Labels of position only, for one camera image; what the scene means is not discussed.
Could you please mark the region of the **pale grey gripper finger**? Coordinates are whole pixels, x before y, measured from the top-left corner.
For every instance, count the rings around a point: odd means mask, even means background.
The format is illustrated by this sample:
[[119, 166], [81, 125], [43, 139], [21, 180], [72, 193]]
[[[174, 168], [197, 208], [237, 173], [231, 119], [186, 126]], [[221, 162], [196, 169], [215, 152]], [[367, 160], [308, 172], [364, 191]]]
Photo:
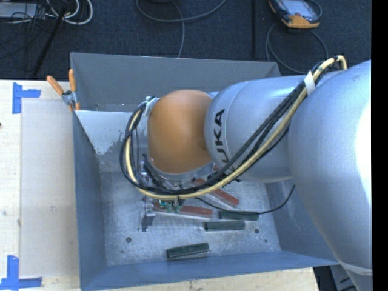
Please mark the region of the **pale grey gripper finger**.
[[153, 204], [145, 203], [140, 211], [138, 230], [140, 232], [147, 232], [154, 219]]

